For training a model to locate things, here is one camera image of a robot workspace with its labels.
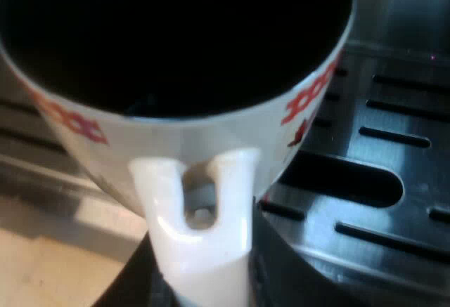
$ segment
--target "cup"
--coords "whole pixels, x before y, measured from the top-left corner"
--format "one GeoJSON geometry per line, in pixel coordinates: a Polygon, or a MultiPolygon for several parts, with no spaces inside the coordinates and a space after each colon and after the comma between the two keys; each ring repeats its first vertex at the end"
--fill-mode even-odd
{"type": "Polygon", "coordinates": [[[146,217],[158,267],[180,304],[239,307],[249,299],[253,197],[261,199],[298,151],[352,21],[353,13],[326,59],[289,91],[198,118],[125,117],[89,107],[38,84],[4,46],[1,54],[92,180],[146,217]],[[202,209],[189,211],[191,191],[208,184],[214,195],[199,195],[202,209]]]}

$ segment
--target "black plastic part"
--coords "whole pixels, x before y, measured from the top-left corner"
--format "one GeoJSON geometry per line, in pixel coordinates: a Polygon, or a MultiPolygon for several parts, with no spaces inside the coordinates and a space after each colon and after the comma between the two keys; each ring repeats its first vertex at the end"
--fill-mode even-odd
{"type": "Polygon", "coordinates": [[[156,265],[148,233],[93,307],[172,307],[175,298],[156,265]]]}
{"type": "MultiPolygon", "coordinates": [[[[278,235],[254,205],[249,260],[252,306],[365,306],[326,279],[278,235]]],[[[94,307],[178,306],[158,271],[148,235],[94,307]]]]}

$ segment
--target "drip tray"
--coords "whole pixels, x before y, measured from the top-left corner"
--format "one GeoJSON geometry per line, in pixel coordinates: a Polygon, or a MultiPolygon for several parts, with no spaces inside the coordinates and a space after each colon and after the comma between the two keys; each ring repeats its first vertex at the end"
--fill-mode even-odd
{"type": "MultiPolygon", "coordinates": [[[[302,150],[259,206],[299,259],[369,306],[450,306],[450,68],[389,55],[345,49],[302,150]]],[[[69,218],[74,196],[111,204],[0,68],[4,183],[69,218]]]]}

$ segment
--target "mug rim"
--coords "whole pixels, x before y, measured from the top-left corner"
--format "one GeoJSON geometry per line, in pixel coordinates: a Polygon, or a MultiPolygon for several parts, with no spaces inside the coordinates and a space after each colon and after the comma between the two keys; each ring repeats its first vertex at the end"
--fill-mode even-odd
{"type": "Polygon", "coordinates": [[[352,4],[352,7],[350,9],[350,14],[347,19],[347,24],[345,25],[344,31],[340,35],[340,38],[337,41],[336,45],[333,47],[333,50],[326,56],[326,58],[321,62],[321,64],[319,66],[317,66],[314,70],[312,70],[307,76],[305,76],[303,79],[301,79],[295,85],[293,85],[287,91],[284,91],[283,93],[281,93],[277,96],[274,96],[273,98],[269,98],[260,103],[257,103],[254,105],[249,105],[249,106],[243,107],[241,109],[231,110],[228,112],[220,112],[219,114],[213,114],[213,115],[198,115],[198,116],[193,116],[193,117],[142,117],[142,116],[123,115],[123,114],[116,113],[116,112],[102,110],[97,107],[92,107],[90,105],[85,105],[83,103],[73,101],[70,98],[66,98],[65,96],[61,96],[58,93],[49,91],[48,89],[44,88],[43,86],[41,86],[40,84],[35,82],[33,80],[33,78],[31,78],[27,74],[25,74],[18,67],[18,65],[16,65],[16,63],[13,61],[13,59],[9,56],[8,51],[6,50],[6,48],[4,46],[3,39],[1,37],[0,37],[0,56],[5,60],[7,66],[10,67],[13,74],[20,81],[31,86],[31,88],[33,88],[37,91],[40,91],[41,93],[43,93],[45,95],[50,96],[52,99],[54,99],[58,102],[68,104],[71,108],[77,109],[80,112],[92,112],[104,119],[110,119],[110,120],[116,120],[116,121],[120,120],[120,121],[131,122],[131,123],[164,124],[164,125],[167,125],[167,124],[198,124],[199,122],[229,119],[230,117],[235,117],[235,116],[239,116],[239,115],[247,115],[252,112],[257,112],[264,107],[268,107],[271,104],[276,103],[278,100],[284,98],[289,93],[299,91],[301,88],[301,85],[303,85],[306,82],[306,80],[314,78],[314,76],[318,74],[317,72],[320,69],[322,69],[323,67],[327,67],[329,62],[335,58],[335,56],[338,54],[338,52],[344,46],[344,43],[347,40],[350,30],[352,29],[352,25],[353,25],[355,15],[356,15],[356,0],[351,0],[351,4],[352,4]]]}

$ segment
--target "metal grate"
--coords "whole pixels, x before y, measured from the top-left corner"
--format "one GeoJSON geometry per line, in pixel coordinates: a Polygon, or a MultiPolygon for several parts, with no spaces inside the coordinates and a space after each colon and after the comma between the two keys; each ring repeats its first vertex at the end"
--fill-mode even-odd
{"type": "Polygon", "coordinates": [[[371,54],[347,47],[336,96],[318,114],[330,125],[313,126],[269,191],[269,203],[304,219],[265,216],[317,270],[374,306],[447,306],[450,69],[371,54]]]}

